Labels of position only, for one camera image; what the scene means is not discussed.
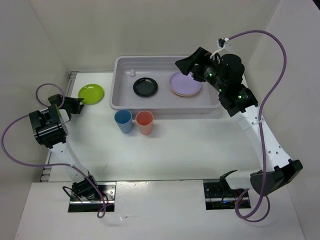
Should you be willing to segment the yellow plate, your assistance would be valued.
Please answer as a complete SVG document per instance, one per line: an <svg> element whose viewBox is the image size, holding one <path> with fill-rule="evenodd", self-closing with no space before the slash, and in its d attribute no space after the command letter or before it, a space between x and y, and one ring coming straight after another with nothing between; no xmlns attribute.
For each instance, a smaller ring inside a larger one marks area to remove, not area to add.
<svg viewBox="0 0 320 240"><path fill-rule="evenodd" d="M183 98L191 98L191 97L194 97L194 96L198 95L202 91L202 89L199 89L198 91L193 92L191 94L181 94L181 93L178 93L178 92L174 91L172 88L171 88L171 91L177 96L180 96L180 97L183 97Z"/></svg>

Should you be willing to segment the green plate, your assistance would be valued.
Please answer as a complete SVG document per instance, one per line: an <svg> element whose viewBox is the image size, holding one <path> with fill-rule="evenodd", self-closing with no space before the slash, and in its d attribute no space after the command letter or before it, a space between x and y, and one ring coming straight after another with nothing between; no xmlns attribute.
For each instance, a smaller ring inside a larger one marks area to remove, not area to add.
<svg viewBox="0 0 320 240"><path fill-rule="evenodd" d="M93 105L98 103L104 97L104 89L95 83L83 86L78 92L78 98L82 99L82 103Z"/></svg>

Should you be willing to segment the purple plate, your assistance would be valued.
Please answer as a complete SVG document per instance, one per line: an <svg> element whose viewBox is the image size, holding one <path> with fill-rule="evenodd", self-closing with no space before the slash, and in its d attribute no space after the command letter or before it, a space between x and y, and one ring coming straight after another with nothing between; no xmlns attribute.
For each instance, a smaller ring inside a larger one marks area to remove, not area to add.
<svg viewBox="0 0 320 240"><path fill-rule="evenodd" d="M200 82L195 81L191 75L184 75L181 72L176 72L170 77L169 86L181 94L191 94L202 89Z"/></svg>

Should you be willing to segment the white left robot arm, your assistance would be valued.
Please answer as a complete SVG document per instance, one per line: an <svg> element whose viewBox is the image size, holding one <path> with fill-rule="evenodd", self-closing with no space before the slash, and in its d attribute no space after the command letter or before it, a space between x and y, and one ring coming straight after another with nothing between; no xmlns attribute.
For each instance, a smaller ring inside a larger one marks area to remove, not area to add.
<svg viewBox="0 0 320 240"><path fill-rule="evenodd" d="M33 135L38 144L45 146L57 156L56 164L64 164L72 182L71 190L77 199L94 200L100 188L95 178L80 163L67 140L69 134L65 122L72 114L80 114L83 98L63 97L55 94L48 98L50 105L41 111L29 114Z"/></svg>

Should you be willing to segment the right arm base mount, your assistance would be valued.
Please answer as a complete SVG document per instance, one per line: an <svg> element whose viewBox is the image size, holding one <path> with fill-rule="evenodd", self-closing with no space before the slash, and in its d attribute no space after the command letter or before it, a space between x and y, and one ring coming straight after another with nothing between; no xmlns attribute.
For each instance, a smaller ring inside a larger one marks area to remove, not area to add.
<svg viewBox="0 0 320 240"><path fill-rule="evenodd" d="M244 189L240 188L225 192L218 179L204 180L203 190L207 211L233 210L236 200L244 191Z"/></svg>

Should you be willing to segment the black plate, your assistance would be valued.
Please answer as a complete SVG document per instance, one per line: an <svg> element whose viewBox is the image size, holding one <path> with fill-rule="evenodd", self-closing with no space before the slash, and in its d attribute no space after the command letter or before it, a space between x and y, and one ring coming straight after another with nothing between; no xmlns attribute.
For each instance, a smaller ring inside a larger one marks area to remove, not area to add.
<svg viewBox="0 0 320 240"><path fill-rule="evenodd" d="M150 98L158 91L158 83L149 77L137 79L132 87L134 93L141 98Z"/></svg>

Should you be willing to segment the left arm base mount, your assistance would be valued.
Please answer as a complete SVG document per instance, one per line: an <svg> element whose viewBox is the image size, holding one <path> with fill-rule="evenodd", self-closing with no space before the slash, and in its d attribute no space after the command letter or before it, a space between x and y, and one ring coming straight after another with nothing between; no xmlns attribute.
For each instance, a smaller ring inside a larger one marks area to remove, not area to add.
<svg viewBox="0 0 320 240"><path fill-rule="evenodd" d="M107 213L115 211L116 186L116 182L98 182L97 184L106 202ZM63 186L62 189L69 197L69 213L97 213L103 207L103 200L96 191L93 192L93 196L86 198L84 196L76 196L68 186Z"/></svg>

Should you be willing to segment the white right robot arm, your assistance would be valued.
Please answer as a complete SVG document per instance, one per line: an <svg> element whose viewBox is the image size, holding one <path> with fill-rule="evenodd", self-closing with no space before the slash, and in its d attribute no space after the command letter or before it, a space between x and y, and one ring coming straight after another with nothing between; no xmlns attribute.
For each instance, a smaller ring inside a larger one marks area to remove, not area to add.
<svg viewBox="0 0 320 240"><path fill-rule="evenodd" d="M210 84L230 117L250 140L260 162L258 171L231 170L219 178L219 191L229 197L238 189L253 189L262 196L289 184L303 169L284 151L262 116L262 105L243 83L245 66L235 54L219 55L199 47L175 62L179 71L200 83Z"/></svg>

